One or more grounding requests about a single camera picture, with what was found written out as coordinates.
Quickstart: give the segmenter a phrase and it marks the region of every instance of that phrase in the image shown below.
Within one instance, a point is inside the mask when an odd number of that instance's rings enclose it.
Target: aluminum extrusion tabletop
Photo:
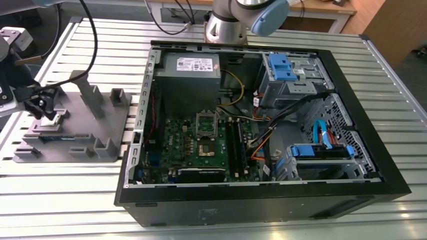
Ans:
[[[101,92],[132,93],[121,154],[131,142],[136,103],[151,40],[203,42],[203,26],[175,36],[152,22],[95,20],[99,52],[88,80]],[[163,24],[177,31],[179,24]],[[31,125],[28,113],[11,116],[0,133],[0,239],[420,239],[427,236],[427,114],[368,40],[358,35],[275,32],[251,45],[329,50],[350,81],[412,193],[338,218],[208,226],[141,227],[115,207],[121,160],[113,163],[15,163],[13,151]],[[91,61],[93,36],[87,19],[69,23],[36,79],[65,80]],[[72,84],[64,90],[77,91]]]

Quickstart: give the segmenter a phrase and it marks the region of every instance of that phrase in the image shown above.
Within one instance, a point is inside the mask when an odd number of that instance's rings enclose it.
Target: wire bundle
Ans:
[[[277,126],[279,121],[283,120],[288,115],[295,113],[305,103],[315,99],[324,99],[331,93],[332,91],[328,90],[325,92],[317,93],[316,95],[307,95],[276,113],[276,115],[271,118],[263,133],[251,141],[252,143],[256,143],[259,140],[263,139],[261,143],[259,144],[251,155],[252,160],[264,160],[264,158],[256,157],[256,153],[260,151],[263,145],[268,142],[268,139],[273,134],[273,130]]]

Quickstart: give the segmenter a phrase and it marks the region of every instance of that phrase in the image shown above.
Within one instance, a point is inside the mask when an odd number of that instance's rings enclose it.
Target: sticker label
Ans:
[[[267,165],[264,165],[261,167],[261,170],[264,171],[264,173],[267,174],[267,176],[269,176],[269,168],[267,167]]]
[[[253,106],[255,107],[260,106],[260,99],[257,97],[253,98]]]
[[[180,57],[176,60],[176,71],[213,72],[212,59]]]
[[[293,73],[295,74],[304,74],[304,70],[303,69],[293,69]]]

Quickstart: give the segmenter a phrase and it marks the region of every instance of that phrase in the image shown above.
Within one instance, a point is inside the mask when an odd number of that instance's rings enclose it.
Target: yellow wire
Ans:
[[[243,95],[244,95],[244,93],[245,93],[245,86],[243,85],[243,82],[241,82],[241,80],[239,79],[239,77],[237,77],[231,71],[224,70],[224,69],[223,69],[221,71],[225,72],[225,73],[228,73],[228,74],[235,78],[235,80],[239,82],[240,88],[241,88],[240,96],[239,96],[239,98],[236,99],[236,101],[233,101],[233,102],[231,102],[231,103],[225,103],[225,104],[219,104],[219,105],[217,105],[217,106],[220,106],[220,107],[227,107],[227,106],[235,105],[235,104],[243,99]]]

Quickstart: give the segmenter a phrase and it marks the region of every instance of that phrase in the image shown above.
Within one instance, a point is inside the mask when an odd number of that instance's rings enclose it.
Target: red wire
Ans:
[[[153,94],[151,94],[151,115],[152,115],[152,125],[151,125],[151,130],[149,130],[144,145],[148,143],[148,140],[152,137],[152,133],[155,131],[155,126],[156,126],[156,111],[155,111],[155,95]]]

